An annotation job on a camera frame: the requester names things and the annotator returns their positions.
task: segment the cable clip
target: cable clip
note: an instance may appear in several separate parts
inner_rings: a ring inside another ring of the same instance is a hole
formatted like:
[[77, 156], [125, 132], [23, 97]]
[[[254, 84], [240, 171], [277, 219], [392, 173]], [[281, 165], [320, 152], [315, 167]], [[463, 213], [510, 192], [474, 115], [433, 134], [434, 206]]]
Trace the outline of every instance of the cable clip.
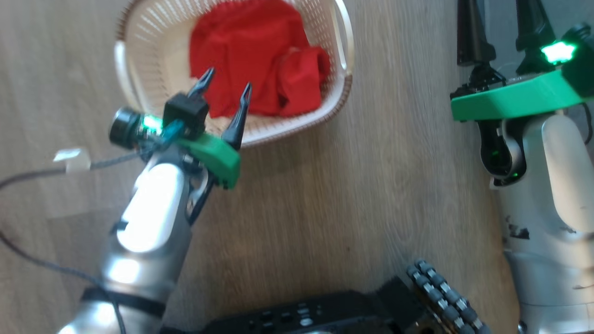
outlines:
[[56, 152], [54, 162], [66, 162], [66, 173], [84, 172], [91, 169], [89, 151], [83, 147], [64, 149]]

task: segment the plastic laundry basket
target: plastic laundry basket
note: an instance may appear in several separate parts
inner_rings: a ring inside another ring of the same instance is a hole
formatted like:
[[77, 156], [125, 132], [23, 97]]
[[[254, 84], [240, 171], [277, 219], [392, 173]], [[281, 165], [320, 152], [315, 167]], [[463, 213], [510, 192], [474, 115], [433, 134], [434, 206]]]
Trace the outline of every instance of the plastic laundry basket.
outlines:
[[[345, 104], [352, 84], [353, 32], [343, 0], [285, 0], [303, 18], [310, 44], [330, 55], [322, 105], [293, 118], [248, 116], [243, 144], [252, 146], [328, 121]], [[160, 115], [170, 96], [187, 92], [189, 37], [196, 19], [220, 0], [134, 0], [124, 11], [115, 45], [118, 79], [133, 108]], [[207, 118], [206, 130], [220, 134], [229, 119]]]

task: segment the wooden table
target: wooden table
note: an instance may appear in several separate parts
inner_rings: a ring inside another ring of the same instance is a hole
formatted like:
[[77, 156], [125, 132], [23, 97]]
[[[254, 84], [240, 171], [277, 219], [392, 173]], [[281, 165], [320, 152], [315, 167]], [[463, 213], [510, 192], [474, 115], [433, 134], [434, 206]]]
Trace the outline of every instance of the wooden table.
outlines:
[[[61, 148], [103, 159], [125, 101], [112, 46], [125, 0], [0, 2], [0, 175], [49, 166]], [[424, 257], [495, 333], [519, 309], [472, 124], [452, 121], [454, 0], [347, 0], [355, 83], [329, 124], [242, 152], [216, 190], [165, 322], [209, 320], [343, 289], [372, 291]], [[0, 226], [32, 253], [96, 272], [140, 162], [31, 182], [0, 196]], [[71, 320], [86, 284], [0, 250], [0, 332]]]

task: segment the green led light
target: green led light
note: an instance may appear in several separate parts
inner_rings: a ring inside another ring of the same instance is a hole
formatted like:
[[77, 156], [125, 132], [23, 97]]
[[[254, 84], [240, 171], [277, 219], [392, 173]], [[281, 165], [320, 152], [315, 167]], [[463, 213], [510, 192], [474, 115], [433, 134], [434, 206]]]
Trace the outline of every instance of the green led light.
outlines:
[[160, 135], [161, 131], [163, 131], [163, 120], [154, 116], [146, 115], [143, 118], [143, 127], [156, 133], [157, 135]]
[[542, 53], [546, 55], [546, 60], [551, 64], [571, 60], [575, 50], [575, 46], [563, 42], [557, 42], [541, 49]]

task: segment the red cloth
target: red cloth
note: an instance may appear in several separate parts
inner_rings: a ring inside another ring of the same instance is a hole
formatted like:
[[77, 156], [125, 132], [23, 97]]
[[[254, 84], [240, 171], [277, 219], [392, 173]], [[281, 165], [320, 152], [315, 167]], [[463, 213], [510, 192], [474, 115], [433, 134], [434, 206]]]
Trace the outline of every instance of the red cloth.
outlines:
[[315, 110], [330, 73], [328, 54], [309, 46], [301, 15], [282, 0], [216, 5], [194, 27], [189, 61], [193, 77], [215, 67], [205, 95], [211, 117], [233, 116], [247, 82], [251, 114], [289, 117]]

